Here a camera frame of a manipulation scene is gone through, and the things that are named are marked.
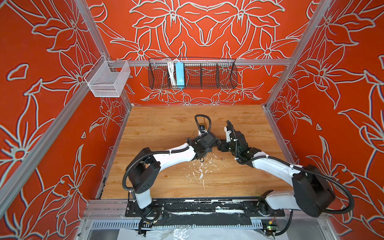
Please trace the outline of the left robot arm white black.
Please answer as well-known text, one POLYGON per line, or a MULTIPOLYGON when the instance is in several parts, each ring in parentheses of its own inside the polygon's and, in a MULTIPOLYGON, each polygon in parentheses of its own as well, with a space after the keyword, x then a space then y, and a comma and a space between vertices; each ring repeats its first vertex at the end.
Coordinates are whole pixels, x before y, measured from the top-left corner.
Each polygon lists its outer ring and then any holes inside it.
POLYGON ((184 162, 203 161, 221 143, 211 132, 212 121, 208 116, 195 115, 195 122, 198 127, 196 138, 187 139, 183 145, 164 151, 144 148, 126 167, 122 187, 133 193, 139 209, 143 210, 152 204, 150 188, 161 171, 184 162))

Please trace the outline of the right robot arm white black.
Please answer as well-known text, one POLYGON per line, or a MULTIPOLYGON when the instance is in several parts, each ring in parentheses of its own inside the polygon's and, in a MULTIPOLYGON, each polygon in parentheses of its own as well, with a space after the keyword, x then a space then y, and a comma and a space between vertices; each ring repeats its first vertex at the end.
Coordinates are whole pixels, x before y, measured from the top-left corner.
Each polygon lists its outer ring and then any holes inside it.
POLYGON ((313 218, 319 217, 322 213, 346 214, 354 209, 355 200, 350 191, 340 182, 322 174, 317 167, 290 164, 260 149, 249 147, 245 136, 236 131, 230 121, 227 121, 225 133, 226 139, 219 145, 219 151, 230 152, 238 164, 267 172, 293 187, 291 192, 266 193, 265 202, 269 208, 300 210, 313 218), (347 196, 346 207, 340 210, 329 209, 336 200, 331 185, 337 186, 347 196))

